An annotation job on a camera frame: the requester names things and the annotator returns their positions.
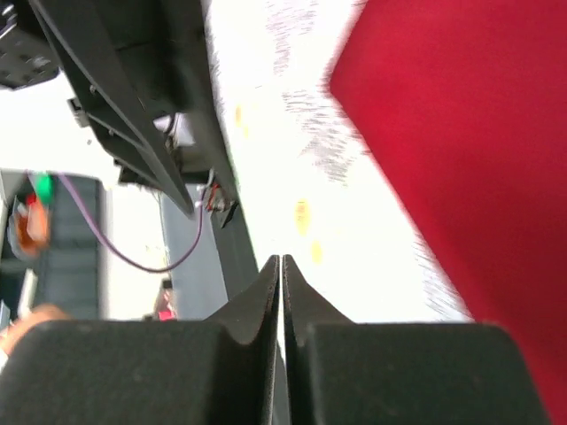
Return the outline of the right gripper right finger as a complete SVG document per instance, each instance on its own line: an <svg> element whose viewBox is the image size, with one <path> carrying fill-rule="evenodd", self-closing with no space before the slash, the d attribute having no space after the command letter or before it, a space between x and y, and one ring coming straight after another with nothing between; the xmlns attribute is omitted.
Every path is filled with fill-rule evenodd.
<svg viewBox="0 0 567 425"><path fill-rule="evenodd" d="M546 424L500 328L357 324L283 257L286 369L295 424Z"/></svg>

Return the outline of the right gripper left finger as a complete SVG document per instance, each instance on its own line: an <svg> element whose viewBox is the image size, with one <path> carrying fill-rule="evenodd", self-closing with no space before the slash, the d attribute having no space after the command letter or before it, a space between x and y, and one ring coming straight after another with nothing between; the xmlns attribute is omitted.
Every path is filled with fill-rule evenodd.
<svg viewBox="0 0 567 425"><path fill-rule="evenodd" d="M4 424L268 424L278 257L202 321L48 321L1 374Z"/></svg>

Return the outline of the dark red t shirt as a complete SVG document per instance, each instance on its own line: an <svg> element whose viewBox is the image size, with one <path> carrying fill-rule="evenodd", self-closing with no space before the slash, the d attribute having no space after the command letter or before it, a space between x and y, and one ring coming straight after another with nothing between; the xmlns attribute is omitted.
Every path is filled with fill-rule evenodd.
<svg viewBox="0 0 567 425"><path fill-rule="evenodd" d="M473 317L566 421L566 4L369 1L330 78Z"/></svg>

